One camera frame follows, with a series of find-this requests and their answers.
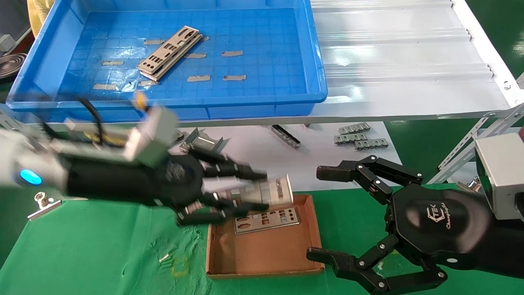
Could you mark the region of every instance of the cardboard box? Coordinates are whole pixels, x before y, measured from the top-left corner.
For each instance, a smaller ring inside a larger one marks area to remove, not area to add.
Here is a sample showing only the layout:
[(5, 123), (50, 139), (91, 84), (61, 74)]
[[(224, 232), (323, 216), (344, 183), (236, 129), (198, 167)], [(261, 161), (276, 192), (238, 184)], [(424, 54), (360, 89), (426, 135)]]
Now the cardboard box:
[[(271, 209), (291, 207), (281, 205)], [(314, 275), (324, 264), (307, 260), (308, 247), (322, 247), (311, 195), (294, 195), (300, 223), (242, 235), (233, 220), (210, 225), (205, 271), (211, 279)]]

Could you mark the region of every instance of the robotic arm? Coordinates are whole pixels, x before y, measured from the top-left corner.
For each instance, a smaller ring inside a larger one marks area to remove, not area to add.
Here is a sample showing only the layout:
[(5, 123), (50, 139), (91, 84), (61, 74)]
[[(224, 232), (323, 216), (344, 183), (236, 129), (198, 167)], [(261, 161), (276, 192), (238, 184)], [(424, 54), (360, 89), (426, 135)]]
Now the robotic arm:
[[(524, 143), (516, 134), (477, 141), (478, 170), (486, 195), (422, 187), (422, 174), (369, 156), (319, 166), (320, 180), (356, 181), (381, 205), (388, 235), (362, 256), (309, 248), (307, 258), (331, 265), (339, 278), (358, 282), (371, 294), (403, 294), (438, 287), (447, 279), (438, 265), (523, 278), (524, 176), (501, 177), (522, 167)], [(504, 149), (511, 147), (512, 152)], [(378, 177), (403, 186), (394, 192)], [(383, 278), (373, 267), (397, 250), (422, 270)]]
[[(267, 210), (268, 204), (202, 192), (205, 177), (262, 181), (267, 175), (196, 146), (171, 155), (176, 132), (175, 114), (163, 107), (148, 109), (123, 148), (0, 129), (0, 186), (52, 187), (67, 196), (166, 206), (180, 225), (220, 223)], [(188, 206), (196, 202), (213, 210), (193, 213)]]

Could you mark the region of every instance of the logo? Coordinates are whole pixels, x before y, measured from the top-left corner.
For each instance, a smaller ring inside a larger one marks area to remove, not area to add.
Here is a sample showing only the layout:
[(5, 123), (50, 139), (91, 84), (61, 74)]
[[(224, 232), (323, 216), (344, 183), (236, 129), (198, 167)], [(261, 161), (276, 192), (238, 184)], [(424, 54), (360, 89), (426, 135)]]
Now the logo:
[(446, 217), (444, 217), (444, 210), (440, 209), (440, 211), (436, 208), (436, 205), (429, 205), (430, 207), (426, 208), (428, 211), (428, 218), (433, 220), (434, 222), (439, 222), (441, 220), (444, 220)]
[(440, 206), (441, 208), (437, 208), (437, 205), (430, 204), (429, 207), (426, 208), (426, 211), (428, 212), (428, 218), (436, 223), (447, 219), (446, 228), (451, 229), (450, 210), (444, 203), (440, 203)]

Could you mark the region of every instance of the blue crate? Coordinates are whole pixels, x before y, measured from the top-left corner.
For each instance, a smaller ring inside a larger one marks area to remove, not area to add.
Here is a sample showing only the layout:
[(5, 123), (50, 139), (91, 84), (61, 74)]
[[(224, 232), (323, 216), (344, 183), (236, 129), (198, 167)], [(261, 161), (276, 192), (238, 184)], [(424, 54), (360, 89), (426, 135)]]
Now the blue crate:
[[(136, 66), (182, 26), (209, 40), (183, 59), (159, 85), (140, 87), (147, 78)], [(223, 51), (243, 50), (236, 57)], [(102, 66), (102, 60), (122, 60)], [(211, 75), (205, 82), (188, 76)], [(223, 81), (224, 75), (246, 75)], [(117, 90), (95, 90), (115, 84)], [(7, 105), (16, 112), (91, 120), (63, 93), (102, 97), (93, 102), (104, 122), (137, 121), (129, 100), (142, 89), (148, 98), (174, 109), (181, 120), (308, 115), (328, 90), (309, 0), (57, 0), (16, 79)], [(47, 94), (41, 101), (27, 93)]]

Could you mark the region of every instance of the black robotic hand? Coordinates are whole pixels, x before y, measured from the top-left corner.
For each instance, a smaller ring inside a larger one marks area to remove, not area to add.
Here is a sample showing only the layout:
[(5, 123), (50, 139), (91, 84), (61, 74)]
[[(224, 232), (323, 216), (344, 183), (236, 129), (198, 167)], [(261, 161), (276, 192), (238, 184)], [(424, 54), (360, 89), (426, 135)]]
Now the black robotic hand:
[[(422, 187), (422, 174), (388, 160), (369, 156), (319, 166), (320, 180), (356, 181), (380, 204), (386, 205), (388, 235), (360, 257), (309, 248), (307, 258), (331, 265), (339, 278), (358, 282), (371, 294), (404, 294), (438, 287), (447, 274), (438, 265), (476, 269), (524, 278), (524, 223), (497, 220), (478, 193)], [(378, 177), (403, 187), (394, 192)], [(421, 272), (383, 278), (373, 267), (397, 250)]]
[[(243, 217), (250, 211), (265, 211), (267, 204), (238, 202), (202, 192), (206, 177), (238, 177), (264, 181), (265, 172), (255, 172), (227, 156), (192, 146), (188, 154), (170, 155), (156, 168), (130, 164), (71, 159), (68, 195), (165, 206), (176, 212), (179, 225), (220, 223)], [(195, 208), (211, 207), (208, 213)]]

